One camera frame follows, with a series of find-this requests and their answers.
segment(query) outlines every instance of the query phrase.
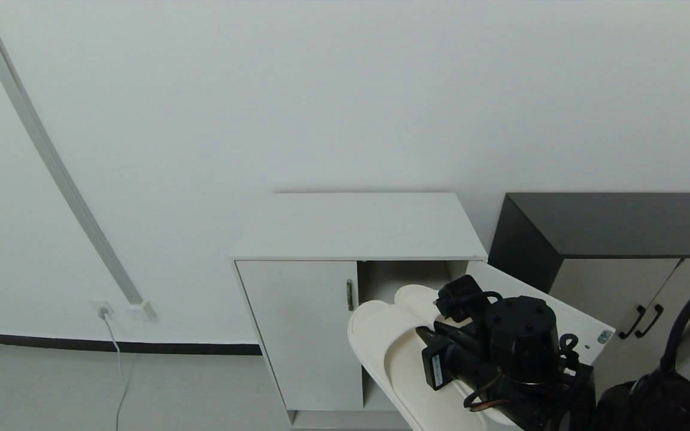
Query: power cord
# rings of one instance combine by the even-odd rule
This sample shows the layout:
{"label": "power cord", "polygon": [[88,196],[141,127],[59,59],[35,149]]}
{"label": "power cord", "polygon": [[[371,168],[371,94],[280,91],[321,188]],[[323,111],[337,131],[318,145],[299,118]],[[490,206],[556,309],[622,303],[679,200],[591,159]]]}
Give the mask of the power cord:
{"label": "power cord", "polygon": [[113,331],[110,329],[110,324],[108,324],[108,319],[106,319],[106,315],[109,313],[108,309],[105,308],[104,306],[101,306],[101,308],[98,311],[98,316],[103,319],[103,322],[105,322],[106,327],[108,328],[108,333],[110,333],[110,339],[113,342],[113,347],[115,347],[115,351],[118,353],[118,373],[121,374],[121,382],[124,384],[124,393],[121,395],[121,401],[118,402],[118,409],[115,411],[115,431],[118,431],[118,415],[121,414],[121,405],[124,404],[124,398],[126,397],[126,390],[129,389],[129,385],[126,384],[126,379],[124,378],[124,369],[121,366],[121,349],[118,348],[118,343],[115,341],[115,337],[113,336]]}

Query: gray floor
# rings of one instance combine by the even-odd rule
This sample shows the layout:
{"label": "gray floor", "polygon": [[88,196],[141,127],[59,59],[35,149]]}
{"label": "gray floor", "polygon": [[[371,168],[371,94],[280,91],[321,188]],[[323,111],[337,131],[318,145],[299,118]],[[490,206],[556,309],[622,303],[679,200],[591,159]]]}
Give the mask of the gray floor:
{"label": "gray floor", "polygon": [[[261,357],[124,354],[120,430],[286,431]],[[113,431],[117,355],[0,346],[0,431]]]}

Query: door handle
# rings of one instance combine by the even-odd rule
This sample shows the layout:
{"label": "door handle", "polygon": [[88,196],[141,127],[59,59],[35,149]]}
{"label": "door handle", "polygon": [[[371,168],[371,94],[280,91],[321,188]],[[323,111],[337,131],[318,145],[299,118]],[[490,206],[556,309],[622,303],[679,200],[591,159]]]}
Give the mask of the door handle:
{"label": "door handle", "polygon": [[640,324],[640,321],[643,319],[643,316],[645,315],[645,306],[638,305],[637,306],[637,312],[640,314],[637,316],[637,321],[634,322],[634,324],[629,329],[629,331],[619,333],[619,338],[621,338],[622,340],[626,340],[627,338],[629,338],[629,336],[632,335],[634,328],[636,328],[637,325]]}
{"label": "door handle", "polygon": [[348,279],[345,284],[347,285],[347,309],[348,311],[353,311],[355,310],[355,305],[352,302],[352,280]]}
{"label": "door handle", "polygon": [[651,330],[654,324],[656,324],[656,322],[659,320],[659,317],[661,317],[661,314],[664,313],[664,308],[660,305],[660,303],[657,303],[656,306],[653,307],[653,310],[656,310],[656,317],[653,318],[651,324],[649,324],[643,332],[640,332],[640,330],[635,331],[634,336],[636,336],[637,338],[643,338],[648,333],[648,331]]}

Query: wall outlet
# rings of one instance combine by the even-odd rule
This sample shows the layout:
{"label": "wall outlet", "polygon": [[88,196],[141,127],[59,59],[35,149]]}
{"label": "wall outlet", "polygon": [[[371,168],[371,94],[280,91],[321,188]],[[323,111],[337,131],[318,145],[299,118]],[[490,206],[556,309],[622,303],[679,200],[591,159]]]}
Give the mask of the wall outlet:
{"label": "wall outlet", "polygon": [[91,299],[90,306],[92,306],[92,309],[95,311],[96,316],[99,316],[99,312],[103,307],[108,309],[108,314],[113,314],[113,309],[110,308],[110,304],[108,303],[108,301],[105,301],[103,299]]}
{"label": "wall outlet", "polygon": [[126,312],[136,321],[156,321],[156,312],[153,311],[153,306],[148,301],[142,301],[142,303],[138,303],[137,305],[129,305],[126,308]]}

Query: black baseboard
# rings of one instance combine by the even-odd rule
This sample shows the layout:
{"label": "black baseboard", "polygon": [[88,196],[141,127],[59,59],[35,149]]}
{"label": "black baseboard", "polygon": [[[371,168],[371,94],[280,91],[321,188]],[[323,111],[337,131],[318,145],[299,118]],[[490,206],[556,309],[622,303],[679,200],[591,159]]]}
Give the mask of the black baseboard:
{"label": "black baseboard", "polygon": [[[44,349],[90,350],[115,352],[110,341],[69,340],[63,338],[39,338],[38,336],[0,335],[0,344],[8,346],[41,347]],[[257,344],[180,344],[180,343],[131,343],[120,342],[118,348],[134,354],[206,354],[261,356]]]}

